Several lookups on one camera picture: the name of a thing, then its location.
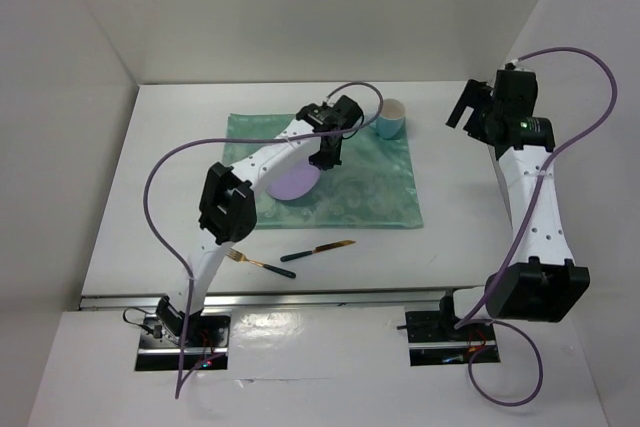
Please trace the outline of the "green patterned cloth placemat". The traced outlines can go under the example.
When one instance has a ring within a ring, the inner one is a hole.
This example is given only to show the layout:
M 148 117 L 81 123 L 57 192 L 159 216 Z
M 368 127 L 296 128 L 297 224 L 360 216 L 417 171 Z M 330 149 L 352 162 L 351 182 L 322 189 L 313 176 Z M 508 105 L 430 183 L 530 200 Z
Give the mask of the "green patterned cloth placemat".
M 266 191 L 256 200 L 259 229 L 423 226 L 406 130 L 380 138 L 373 127 L 343 142 L 342 164 L 321 171 L 317 184 L 292 201 Z

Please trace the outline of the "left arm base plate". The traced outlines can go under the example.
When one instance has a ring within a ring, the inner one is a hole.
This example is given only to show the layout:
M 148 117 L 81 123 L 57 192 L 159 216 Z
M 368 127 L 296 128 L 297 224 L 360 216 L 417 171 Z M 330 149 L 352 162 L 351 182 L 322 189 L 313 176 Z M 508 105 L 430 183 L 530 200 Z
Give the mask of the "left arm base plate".
M 137 372 L 177 371 L 180 344 L 162 323 L 145 315 L 134 324 L 140 328 L 136 355 Z M 198 364 L 202 371 L 226 370 L 231 316 L 227 314 L 203 315 L 193 336 L 186 341 L 184 370 Z

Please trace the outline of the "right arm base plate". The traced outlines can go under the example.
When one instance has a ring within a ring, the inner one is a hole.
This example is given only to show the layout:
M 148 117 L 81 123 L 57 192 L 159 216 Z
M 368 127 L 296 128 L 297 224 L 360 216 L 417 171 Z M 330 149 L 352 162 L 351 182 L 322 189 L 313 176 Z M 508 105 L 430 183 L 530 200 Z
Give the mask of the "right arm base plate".
M 467 364 L 476 354 L 476 363 L 499 363 L 500 354 L 491 326 L 470 325 L 450 329 L 440 312 L 407 311 L 398 327 L 408 340 L 412 367 Z

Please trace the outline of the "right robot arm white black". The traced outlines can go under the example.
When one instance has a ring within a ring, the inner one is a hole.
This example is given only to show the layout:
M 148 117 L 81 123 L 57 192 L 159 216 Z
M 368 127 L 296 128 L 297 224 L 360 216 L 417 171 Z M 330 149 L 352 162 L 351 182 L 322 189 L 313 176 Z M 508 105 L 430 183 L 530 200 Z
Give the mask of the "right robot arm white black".
M 469 80 L 446 124 L 454 128 L 466 109 L 467 135 L 494 150 L 496 175 L 506 188 L 512 244 L 498 271 L 484 286 L 457 289 L 436 326 L 448 339 L 460 338 L 472 323 L 519 320 L 558 323 L 590 285 L 564 234 L 552 156 L 553 127 L 533 114 L 538 84 L 532 73 L 500 72 L 496 84 Z

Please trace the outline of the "light blue mug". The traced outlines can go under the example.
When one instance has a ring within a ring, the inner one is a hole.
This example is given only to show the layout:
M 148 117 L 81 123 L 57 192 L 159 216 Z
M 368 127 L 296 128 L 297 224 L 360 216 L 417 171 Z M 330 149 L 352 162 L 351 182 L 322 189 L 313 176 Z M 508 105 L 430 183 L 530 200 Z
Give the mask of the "light blue mug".
M 405 123 L 406 109 L 397 99 L 385 99 L 382 110 L 372 123 L 373 130 L 382 139 L 395 138 L 402 130 Z

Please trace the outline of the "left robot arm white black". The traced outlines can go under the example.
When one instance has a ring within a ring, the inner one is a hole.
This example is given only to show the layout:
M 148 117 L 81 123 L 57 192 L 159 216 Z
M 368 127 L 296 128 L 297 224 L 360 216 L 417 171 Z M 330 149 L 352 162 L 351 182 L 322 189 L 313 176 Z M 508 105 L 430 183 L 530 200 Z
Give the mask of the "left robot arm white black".
M 214 276 L 232 247 L 257 223 L 256 198 L 297 163 L 306 160 L 322 170 L 341 163 L 343 136 L 354 131 L 362 117 L 345 97 L 333 105 L 310 104 L 274 139 L 251 142 L 259 149 L 229 166 L 216 162 L 207 171 L 198 209 L 197 244 L 187 258 L 151 231 L 186 269 L 187 286 L 165 294 L 156 315 L 163 336 L 176 346 L 196 337 L 197 322 Z

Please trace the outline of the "purple plastic plate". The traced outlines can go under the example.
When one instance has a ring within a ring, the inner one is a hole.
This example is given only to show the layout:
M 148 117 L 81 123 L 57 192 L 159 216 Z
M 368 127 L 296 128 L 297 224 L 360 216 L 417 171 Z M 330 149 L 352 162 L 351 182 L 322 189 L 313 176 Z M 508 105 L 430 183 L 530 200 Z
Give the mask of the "purple plastic plate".
M 301 161 L 274 181 L 266 192 L 274 199 L 292 201 L 306 195 L 319 181 L 321 171 L 308 161 Z

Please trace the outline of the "gold fork black handle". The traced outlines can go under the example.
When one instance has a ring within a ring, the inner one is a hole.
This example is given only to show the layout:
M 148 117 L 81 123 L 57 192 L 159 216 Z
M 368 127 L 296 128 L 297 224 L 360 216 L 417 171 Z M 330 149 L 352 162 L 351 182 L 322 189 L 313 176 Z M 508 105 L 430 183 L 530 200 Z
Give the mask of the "gold fork black handle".
M 235 249 L 230 249 L 227 253 L 226 256 L 238 263 L 248 263 L 254 266 L 257 266 L 259 268 L 262 268 L 264 270 L 270 271 L 272 273 L 275 273 L 277 275 L 289 278 L 289 279 L 295 279 L 297 277 L 297 275 L 287 269 L 281 268 L 281 267 L 277 267 L 268 263 L 264 263 L 264 262 L 260 262 L 257 260 L 253 260 L 248 258 L 245 254 L 235 250 Z

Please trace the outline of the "front aluminium rail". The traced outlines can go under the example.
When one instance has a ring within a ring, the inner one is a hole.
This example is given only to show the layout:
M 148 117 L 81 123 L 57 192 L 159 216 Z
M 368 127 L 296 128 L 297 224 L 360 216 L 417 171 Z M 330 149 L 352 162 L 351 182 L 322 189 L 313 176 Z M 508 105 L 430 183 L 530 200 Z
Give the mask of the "front aluminium rail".
M 474 289 L 476 285 L 399 289 L 359 289 L 293 292 L 237 292 L 208 294 L 205 308 L 339 306 L 359 304 L 432 303 L 448 291 Z M 129 307 L 151 310 L 161 300 L 157 295 L 82 296 L 78 311 L 118 310 Z

